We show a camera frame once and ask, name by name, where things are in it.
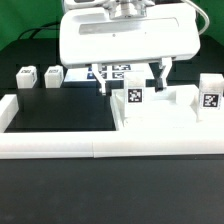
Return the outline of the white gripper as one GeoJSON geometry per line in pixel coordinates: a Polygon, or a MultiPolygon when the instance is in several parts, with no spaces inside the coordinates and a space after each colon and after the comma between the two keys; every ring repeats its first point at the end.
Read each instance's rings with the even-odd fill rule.
{"type": "Polygon", "coordinates": [[[61,20],[59,49],[67,68],[92,64],[104,96],[110,89],[101,64],[159,61],[155,91],[163,91],[172,59],[188,60],[200,49],[196,13],[191,7],[149,7],[144,18],[112,20],[103,8],[71,10],[61,20]]]}

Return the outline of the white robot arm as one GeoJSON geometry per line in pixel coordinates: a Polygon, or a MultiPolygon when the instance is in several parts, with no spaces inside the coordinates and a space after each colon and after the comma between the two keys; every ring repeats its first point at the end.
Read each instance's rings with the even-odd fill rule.
{"type": "Polygon", "coordinates": [[[68,69],[157,62],[157,88],[167,87],[172,63],[200,48],[196,10],[155,0],[62,0],[59,51],[68,69]]]}

